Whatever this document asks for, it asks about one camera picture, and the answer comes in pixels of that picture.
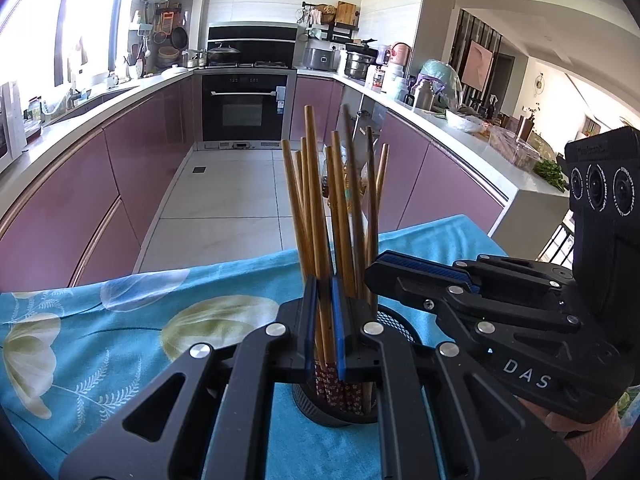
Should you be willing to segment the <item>right hand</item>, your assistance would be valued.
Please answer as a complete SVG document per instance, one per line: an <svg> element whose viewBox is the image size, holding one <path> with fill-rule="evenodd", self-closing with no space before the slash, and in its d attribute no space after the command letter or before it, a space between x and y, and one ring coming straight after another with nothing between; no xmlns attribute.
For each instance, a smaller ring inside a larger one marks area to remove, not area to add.
<svg viewBox="0 0 640 480"><path fill-rule="evenodd" d="M588 479L593 479L614 456L639 418L638 399L629 404L623 415L618 414L617 406L614 405L592 424L575 422L524 399L520 402L551 431L564 439L565 444L582 461Z"/></svg>

